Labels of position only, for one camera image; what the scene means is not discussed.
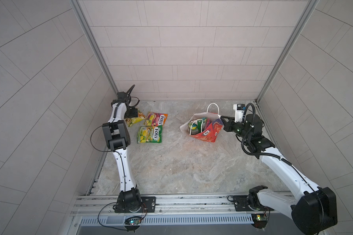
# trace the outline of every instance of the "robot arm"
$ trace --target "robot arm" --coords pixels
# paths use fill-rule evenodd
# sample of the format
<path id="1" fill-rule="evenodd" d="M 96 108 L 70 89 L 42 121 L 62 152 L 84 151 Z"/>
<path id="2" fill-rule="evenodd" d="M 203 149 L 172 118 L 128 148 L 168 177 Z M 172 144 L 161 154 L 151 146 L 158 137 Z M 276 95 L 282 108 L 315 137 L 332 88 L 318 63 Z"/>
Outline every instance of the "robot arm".
<path id="1" fill-rule="evenodd" d="M 253 113 L 246 115 L 249 106 L 252 106 Z M 252 103 L 247 106 L 234 105 L 234 110 L 234 118 L 221 116 L 224 130 L 234 132 L 237 138 L 242 137 L 242 150 L 268 165 L 294 195 L 293 199 L 275 193 L 265 186 L 257 186 L 249 191 L 250 207 L 259 208 L 263 205 L 275 209 L 291 218 L 296 226 L 307 235 L 319 233 L 337 224 L 334 192 L 328 187 L 319 187 L 298 171 L 275 145 L 262 135 L 263 121 L 255 114 L 255 107 Z"/>

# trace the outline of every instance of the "snack bag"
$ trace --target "snack bag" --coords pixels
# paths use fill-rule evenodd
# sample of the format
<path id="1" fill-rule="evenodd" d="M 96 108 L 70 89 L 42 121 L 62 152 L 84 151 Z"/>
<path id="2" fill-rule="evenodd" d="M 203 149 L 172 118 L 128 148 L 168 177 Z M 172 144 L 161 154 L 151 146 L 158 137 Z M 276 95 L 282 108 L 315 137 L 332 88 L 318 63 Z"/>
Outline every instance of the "snack bag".
<path id="1" fill-rule="evenodd" d="M 196 135 L 205 129 L 207 118 L 203 117 L 197 120 L 190 121 L 188 127 L 191 129 L 191 134 Z"/>
<path id="2" fill-rule="evenodd" d="M 137 133 L 137 143 L 161 143 L 162 126 L 142 126 Z"/>
<path id="3" fill-rule="evenodd" d="M 146 126 L 162 126 L 167 118 L 167 114 L 149 112 L 146 116 L 144 125 Z"/>
<path id="4" fill-rule="evenodd" d="M 138 123 L 145 119 L 145 115 L 140 110 L 137 110 L 137 113 L 138 113 L 138 117 L 136 118 L 126 118 L 126 122 L 128 126 L 132 126 L 133 124 Z"/>

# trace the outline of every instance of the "green package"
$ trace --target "green package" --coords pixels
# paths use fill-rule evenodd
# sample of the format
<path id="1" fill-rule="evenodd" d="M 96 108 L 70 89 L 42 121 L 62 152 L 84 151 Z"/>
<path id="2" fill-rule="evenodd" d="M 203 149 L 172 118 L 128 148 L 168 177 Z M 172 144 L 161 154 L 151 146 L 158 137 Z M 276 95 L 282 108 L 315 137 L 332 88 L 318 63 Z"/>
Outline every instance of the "green package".
<path id="1" fill-rule="evenodd" d="M 161 143 L 162 126 L 142 126 L 137 133 L 137 143 Z"/>

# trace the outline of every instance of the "yellow candy bag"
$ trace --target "yellow candy bag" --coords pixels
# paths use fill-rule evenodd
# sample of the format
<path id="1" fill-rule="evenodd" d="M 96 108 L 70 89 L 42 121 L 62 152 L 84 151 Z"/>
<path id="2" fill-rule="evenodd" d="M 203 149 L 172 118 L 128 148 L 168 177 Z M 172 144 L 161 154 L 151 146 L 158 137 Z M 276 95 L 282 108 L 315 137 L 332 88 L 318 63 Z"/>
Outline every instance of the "yellow candy bag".
<path id="1" fill-rule="evenodd" d="M 137 143 L 161 143 L 162 126 L 142 126 L 137 133 Z"/>
<path id="2" fill-rule="evenodd" d="M 145 119 L 145 115 L 140 110 L 137 110 L 137 113 L 138 113 L 138 117 L 136 118 L 126 118 L 126 122 L 128 126 L 132 126 L 133 124 L 138 123 Z"/>

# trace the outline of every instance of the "fox's candy bag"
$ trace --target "fox's candy bag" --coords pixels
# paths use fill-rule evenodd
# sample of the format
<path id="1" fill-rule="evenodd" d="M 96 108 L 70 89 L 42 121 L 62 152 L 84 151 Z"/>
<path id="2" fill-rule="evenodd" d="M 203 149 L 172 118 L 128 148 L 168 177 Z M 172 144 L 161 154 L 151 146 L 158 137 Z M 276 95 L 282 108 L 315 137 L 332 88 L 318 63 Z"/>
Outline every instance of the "fox's candy bag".
<path id="1" fill-rule="evenodd" d="M 137 143 L 161 143 L 162 126 L 142 126 L 137 133 Z"/>
<path id="2" fill-rule="evenodd" d="M 149 112 L 144 125 L 146 126 L 162 126 L 167 118 L 167 114 L 160 114 L 156 112 Z"/>

